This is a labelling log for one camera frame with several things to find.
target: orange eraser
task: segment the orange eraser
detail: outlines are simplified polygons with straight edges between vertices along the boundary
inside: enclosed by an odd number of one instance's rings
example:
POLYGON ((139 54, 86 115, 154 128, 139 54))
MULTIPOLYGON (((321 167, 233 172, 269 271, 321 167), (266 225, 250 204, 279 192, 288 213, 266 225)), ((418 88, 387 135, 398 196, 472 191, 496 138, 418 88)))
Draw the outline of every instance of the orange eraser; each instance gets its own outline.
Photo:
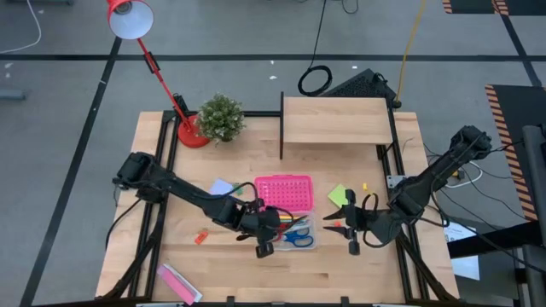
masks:
POLYGON ((207 236, 208 236, 208 231, 206 230, 200 231, 197 238, 195 238, 195 244, 199 245, 203 243, 203 241, 206 239, 207 236))

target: wooden board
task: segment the wooden board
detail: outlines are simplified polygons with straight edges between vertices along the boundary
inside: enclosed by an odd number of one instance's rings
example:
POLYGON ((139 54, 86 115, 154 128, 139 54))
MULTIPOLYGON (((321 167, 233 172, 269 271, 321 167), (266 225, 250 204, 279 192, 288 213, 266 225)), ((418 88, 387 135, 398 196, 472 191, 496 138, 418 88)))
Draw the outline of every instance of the wooden board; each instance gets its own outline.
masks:
MULTIPOLYGON (((400 143, 404 144, 404 166, 408 174, 427 167, 421 133, 414 113, 395 113, 400 143)), ((141 113, 133 151, 153 153, 159 134, 161 113, 141 113)), ((237 302, 314 302, 339 303, 348 296, 352 303, 402 303, 402 290, 395 244, 372 249, 361 244, 361 255, 347 252, 347 241, 323 230, 333 222, 322 217, 337 210, 327 194, 343 183, 357 193, 358 203, 365 195, 362 183, 380 197, 386 207, 386 187, 375 146, 368 144, 285 144, 284 160, 278 159, 277 118, 247 118, 247 128, 231 143, 201 149, 177 146, 175 172, 185 180, 209 189, 216 178, 228 182, 252 181, 256 176, 306 174, 313 180, 317 215, 315 250, 275 252, 256 259, 255 240, 235 241, 236 233, 223 229, 190 203, 177 197, 169 199, 160 264, 168 263, 195 285, 204 302, 225 302, 229 295, 237 302), (197 246, 194 238, 207 228, 209 236, 197 246)), ((122 193, 118 216, 134 201, 134 191, 122 193)), ((251 199, 249 189, 241 196, 251 199)), ((124 218, 113 231, 107 249, 97 295, 107 292, 125 272, 135 255, 143 206, 124 218)), ((432 210, 425 216, 439 221, 432 210)), ((421 252, 431 271, 445 288, 458 296, 455 276, 443 230, 418 223, 421 252)), ((373 235, 369 240, 377 243, 373 235)), ((409 261, 414 296, 418 297, 415 268, 409 261)), ((148 273, 142 268, 139 293, 148 273)), ((179 301, 180 298, 160 279, 155 283, 154 300, 179 301)))
POLYGON ((390 144, 385 99, 284 97, 284 142, 390 144))

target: yellow cable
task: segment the yellow cable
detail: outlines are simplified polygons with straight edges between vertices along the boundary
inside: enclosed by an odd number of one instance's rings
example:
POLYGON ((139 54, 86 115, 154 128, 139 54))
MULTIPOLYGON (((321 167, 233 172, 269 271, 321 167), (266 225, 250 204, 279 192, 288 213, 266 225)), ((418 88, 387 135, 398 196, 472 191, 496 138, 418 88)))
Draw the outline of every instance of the yellow cable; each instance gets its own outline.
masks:
POLYGON ((396 92, 396 100, 400 101, 400 93, 402 93, 402 88, 404 87, 404 69, 406 68, 406 57, 410 52, 411 45, 413 44, 413 39, 417 33, 417 27, 421 23, 421 17, 427 6, 427 0, 421 0, 421 6, 419 7, 419 13, 415 18, 415 23, 413 24, 413 29, 411 29, 411 35, 409 36, 408 44, 406 45, 406 50, 404 51, 404 58, 402 58, 402 68, 400 68, 400 77, 398 81, 398 90, 396 92))

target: blue scissors handle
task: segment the blue scissors handle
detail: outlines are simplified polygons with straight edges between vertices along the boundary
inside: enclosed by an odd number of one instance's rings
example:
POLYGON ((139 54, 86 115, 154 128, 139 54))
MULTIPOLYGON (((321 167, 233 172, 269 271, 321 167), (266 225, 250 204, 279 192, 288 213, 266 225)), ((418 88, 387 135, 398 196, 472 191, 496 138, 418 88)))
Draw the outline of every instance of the blue scissors handle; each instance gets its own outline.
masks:
POLYGON ((287 232, 283 240, 292 243, 296 247, 308 247, 313 244, 315 239, 309 235, 309 228, 287 232))

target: lamp shade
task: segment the lamp shade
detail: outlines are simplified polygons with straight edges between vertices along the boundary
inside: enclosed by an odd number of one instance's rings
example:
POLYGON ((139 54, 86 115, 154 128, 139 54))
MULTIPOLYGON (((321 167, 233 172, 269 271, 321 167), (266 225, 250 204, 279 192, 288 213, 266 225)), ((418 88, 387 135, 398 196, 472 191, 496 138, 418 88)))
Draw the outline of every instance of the lamp shade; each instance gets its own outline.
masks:
POLYGON ((143 37, 154 23, 154 12, 141 0, 107 0, 108 24, 123 39, 143 37))

